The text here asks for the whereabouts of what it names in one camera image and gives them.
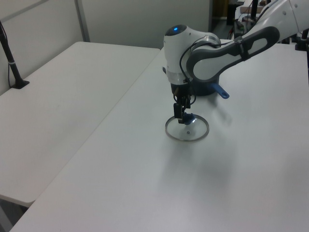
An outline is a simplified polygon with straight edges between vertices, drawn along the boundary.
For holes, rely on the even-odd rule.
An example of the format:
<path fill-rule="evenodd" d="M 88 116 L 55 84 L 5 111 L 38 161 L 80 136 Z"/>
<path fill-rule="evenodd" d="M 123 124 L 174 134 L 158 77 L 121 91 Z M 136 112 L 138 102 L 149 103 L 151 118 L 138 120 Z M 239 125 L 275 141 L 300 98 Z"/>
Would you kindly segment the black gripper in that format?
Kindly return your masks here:
<path fill-rule="evenodd" d="M 170 84 L 173 98 L 176 103 L 173 104 L 174 118 L 178 120 L 178 123 L 183 124 L 183 114 L 185 110 L 191 108 L 191 97 L 193 90 L 190 84 L 183 85 Z M 183 98 L 183 105 L 177 103 L 179 99 Z"/>

